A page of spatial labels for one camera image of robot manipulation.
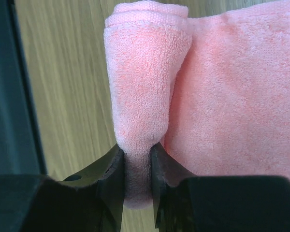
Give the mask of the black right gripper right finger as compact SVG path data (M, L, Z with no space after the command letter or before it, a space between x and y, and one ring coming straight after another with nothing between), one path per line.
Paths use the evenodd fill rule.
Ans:
M161 232L290 232L290 181L276 175L196 176L161 144L151 148Z

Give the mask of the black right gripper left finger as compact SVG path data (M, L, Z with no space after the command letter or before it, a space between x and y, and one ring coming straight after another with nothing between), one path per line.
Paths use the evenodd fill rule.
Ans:
M120 231L124 167L124 153L115 145L63 181L0 175L0 232Z

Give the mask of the pink towel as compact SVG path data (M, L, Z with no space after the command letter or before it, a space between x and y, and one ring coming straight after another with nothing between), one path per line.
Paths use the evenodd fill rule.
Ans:
M128 208L152 202L149 153L159 142L196 175L290 178L290 0L188 12L143 0L105 21Z

